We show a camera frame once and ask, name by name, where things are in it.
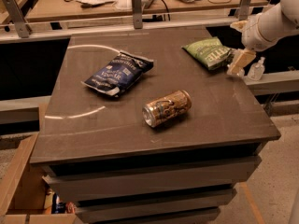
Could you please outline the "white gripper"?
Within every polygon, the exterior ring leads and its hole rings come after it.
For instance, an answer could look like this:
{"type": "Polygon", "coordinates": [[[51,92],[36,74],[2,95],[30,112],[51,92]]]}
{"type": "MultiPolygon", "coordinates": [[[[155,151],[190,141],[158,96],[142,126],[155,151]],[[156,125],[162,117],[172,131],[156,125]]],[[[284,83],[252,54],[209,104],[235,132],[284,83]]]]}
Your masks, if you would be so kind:
{"type": "Polygon", "coordinates": [[[234,58],[228,65],[227,74],[229,76],[243,77],[244,68],[256,57],[255,51],[264,51],[276,45],[276,39],[269,41],[263,37],[259,29],[261,14],[250,17],[247,21],[235,21],[230,24],[232,29],[242,33],[242,44],[245,49],[236,49],[234,58]]]}

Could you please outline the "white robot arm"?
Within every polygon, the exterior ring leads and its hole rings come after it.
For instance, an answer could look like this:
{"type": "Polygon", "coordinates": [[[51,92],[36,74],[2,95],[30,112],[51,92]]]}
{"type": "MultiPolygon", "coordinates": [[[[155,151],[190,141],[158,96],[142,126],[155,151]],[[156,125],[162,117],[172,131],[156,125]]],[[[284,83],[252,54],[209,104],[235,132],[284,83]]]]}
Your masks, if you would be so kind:
{"type": "Polygon", "coordinates": [[[242,34],[244,49],[237,49],[227,74],[236,76],[256,57],[256,53],[276,45],[284,37],[299,34],[299,0],[280,0],[265,12],[236,21],[231,28],[242,34]]]}

